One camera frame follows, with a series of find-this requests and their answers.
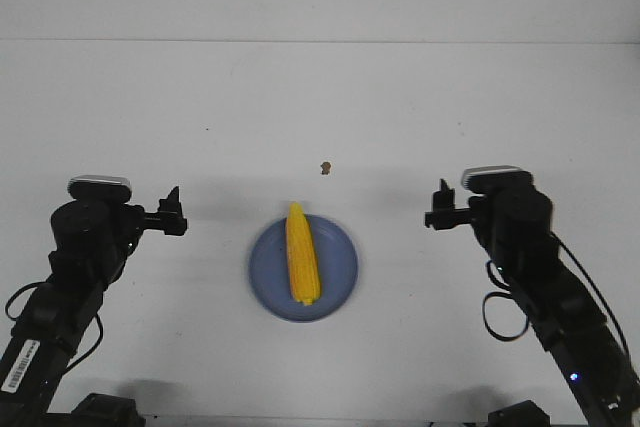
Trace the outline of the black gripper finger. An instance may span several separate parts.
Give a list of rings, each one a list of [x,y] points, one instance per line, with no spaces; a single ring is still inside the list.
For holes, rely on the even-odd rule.
[[[168,210],[176,217],[181,217],[181,202],[179,187],[175,186],[168,194]]]
[[[455,190],[449,186],[444,178],[440,179],[438,190],[438,210],[449,211],[455,208]]]
[[[158,206],[158,218],[167,220],[170,219],[172,215],[172,202],[168,198],[160,199]]]
[[[438,190],[432,195],[432,211],[437,212],[443,209],[443,200],[442,200],[443,192]]]

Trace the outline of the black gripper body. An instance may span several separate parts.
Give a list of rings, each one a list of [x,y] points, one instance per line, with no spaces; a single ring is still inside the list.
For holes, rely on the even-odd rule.
[[[469,208],[465,209],[441,209],[426,212],[424,224],[434,230],[449,230],[459,225],[471,224],[473,215]]]
[[[188,229],[188,221],[180,206],[164,206],[156,212],[146,212],[142,206],[135,205],[134,211],[139,231],[155,230],[168,236],[183,236]]]

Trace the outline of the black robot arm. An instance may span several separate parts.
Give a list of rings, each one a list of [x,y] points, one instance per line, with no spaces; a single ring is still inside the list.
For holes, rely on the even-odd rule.
[[[188,223],[173,187],[156,211],[131,204],[122,177],[82,175],[71,179],[70,202],[50,218],[56,244],[51,273],[25,286],[30,296],[13,317],[1,358],[1,423],[4,426],[143,426],[134,400],[88,394],[71,412],[49,410],[72,369],[86,360],[78,352],[91,323],[101,321],[104,294],[123,274],[143,233],[182,236]]]
[[[473,195],[458,209],[454,189],[440,183],[426,226],[471,226],[500,294],[525,314],[588,425],[638,425],[639,376],[628,343],[593,281],[562,262],[566,246],[552,230],[552,201],[518,169],[473,175],[464,185]]]

